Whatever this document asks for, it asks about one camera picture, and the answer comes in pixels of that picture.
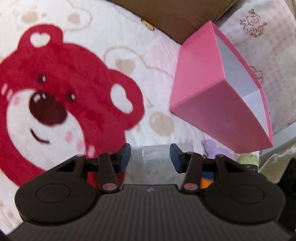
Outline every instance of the pink box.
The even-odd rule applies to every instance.
[[[262,87],[211,21],[180,48],[170,110],[237,153],[273,145]]]

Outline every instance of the purple object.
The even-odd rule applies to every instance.
[[[215,156],[217,154],[222,154],[234,160],[233,154],[231,154],[228,150],[225,150],[224,148],[217,147],[216,143],[213,140],[203,140],[202,144],[205,147],[205,151],[209,159],[215,159]]]

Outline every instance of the bear ear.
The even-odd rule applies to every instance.
[[[49,36],[49,41],[45,44],[37,46],[32,43],[32,36],[43,38],[44,36]],[[62,45],[63,44],[63,31],[52,24],[41,24],[29,28],[22,37],[20,38],[18,49],[34,49],[36,47],[41,47],[44,45]]]

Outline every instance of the beige bear nose print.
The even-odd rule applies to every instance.
[[[125,75],[131,75],[136,67],[135,62],[131,59],[116,59],[115,65]]]
[[[28,11],[22,15],[22,21],[26,24],[35,23],[38,20],[38,14],[35,11]]]
[[[68,16],[68,21],[73,24],[80,24],[80,15],[74,12]]]
[[[149,117],[151,129],[159,136],[169,137],[174,133],[175,125],[171,117],[161,113],[153,112]]]

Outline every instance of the bear mouth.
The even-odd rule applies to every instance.
[[[33,136],[38,142],[40,142],[40,143],[42,143],[42,144],[50,144],[49,140],[43,140],[43,139],[39,138],[31,128],[30,128],[30,132],[31,132],[32,136]]]

